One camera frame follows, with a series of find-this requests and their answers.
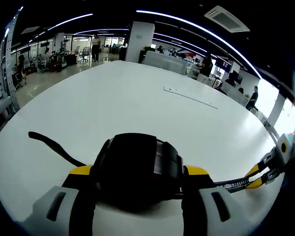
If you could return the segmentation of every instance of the air conditioning vent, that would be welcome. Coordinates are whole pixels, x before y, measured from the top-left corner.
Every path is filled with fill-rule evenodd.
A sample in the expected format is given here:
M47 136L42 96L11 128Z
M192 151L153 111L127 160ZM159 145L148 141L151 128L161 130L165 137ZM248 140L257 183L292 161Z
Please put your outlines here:
M205 14L205 17L219 24L231 33L250 31L250 29L244 25L243 22L221 6L216 6L211 9L207 14Z

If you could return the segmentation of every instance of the white tabletop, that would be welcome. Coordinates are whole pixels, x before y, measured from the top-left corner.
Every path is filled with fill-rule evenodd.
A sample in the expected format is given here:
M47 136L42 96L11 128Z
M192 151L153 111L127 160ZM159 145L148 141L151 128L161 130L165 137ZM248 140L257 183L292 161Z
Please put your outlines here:
M214 109L163 90L172 87ZM0 199L16 221L33 203L61 186L74 166L28 131L41 133L77 160L93 164L116 134L137 132L172 144L184 164L207 170L213 181L243 177L274 146L252 113L222 93L186 76L147 65L114 61L54 85L23 107L0 133ZM254 190L233 193L249 219L260 223L271 208L283 176ZM182 235L181 201L171 200L146 215L99 205L98 235Z

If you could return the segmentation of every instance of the black strap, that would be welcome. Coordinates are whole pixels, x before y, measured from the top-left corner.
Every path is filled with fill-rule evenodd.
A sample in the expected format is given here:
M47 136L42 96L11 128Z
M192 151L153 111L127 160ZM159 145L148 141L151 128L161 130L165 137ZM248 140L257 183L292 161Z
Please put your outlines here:
M70 156L56 141L42 135L36 132L29 132L29 137L31 139L36 139L39 141L42 141L45 143L48 147L50 147L52 150L54 150L56 153L58 153L60 156L62 156L65 160L70 162L72 165L75 165L77 167L85 166L86 164L74 159L72 156Z

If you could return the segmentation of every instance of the floor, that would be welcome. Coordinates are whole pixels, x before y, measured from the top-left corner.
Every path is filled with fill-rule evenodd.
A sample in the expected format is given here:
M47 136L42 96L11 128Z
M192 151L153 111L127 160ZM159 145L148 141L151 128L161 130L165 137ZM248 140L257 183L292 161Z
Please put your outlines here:
M89 60L89 57L87 58L88 62L68 66L61 72L51 73L46 71L44 73L32 73L26 76L26 85L19 87L16 91L16 98L19 102L20 108L24 107L29 101L56 83L92 67L119 60L119 55L99 53L99 62L92 62Z

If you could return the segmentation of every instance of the ceiling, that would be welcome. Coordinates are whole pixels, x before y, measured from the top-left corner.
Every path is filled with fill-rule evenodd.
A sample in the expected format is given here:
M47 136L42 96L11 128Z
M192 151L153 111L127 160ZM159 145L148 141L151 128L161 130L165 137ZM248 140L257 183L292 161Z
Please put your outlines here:
M230 33L204 17L216 5L220 5L235 15L250 28L250 32ZM164 3L158 2L155 5L143 3L130 5L129 3L113 4L112 2L110 4L99 4L98 1L94 0L77 0L70 5L67 2L66 4L57 4L57 1L54 0L44 1L37 6L37 3L32 1L19 1L18 3L11 2L10 7L4 10L4 17L0 21L0 40L4 34L4 26L13 18L17 9L21 6L24 6L24 8L18 17L12 45L19 42L21 43L19 46L25 45L36 35L60 22L93 13L92 16L80 18L46 31L37 39L51 38L57 32L77 33L93 29L124 29L126 27L130 29L133 21L151 22L155 23L156 33L187 41L218 56L228 57L229 59L235 58L242 63L243 67L248 69L249 73L256 75L232 49L198 28L167 17L136 12L138 9L148 10L180 17L214 32L240 51L255 67L267 71L293 88L295 15L291 13L295 9L295 4L272 5L258 1L254 1L254 3L245 2L245 4L225 3L225 1L199 1L175 5L164 1ZM39 26L39 28L34 32L21 34L24 29L36 26ZM117 30L113 33L122 35L129 32ZM170 41L169 38L159 35L157 38ZM188 44L183 43L182 46L201 53L199 49ZM262 76L279 87L274 79L265 74L262 74Z

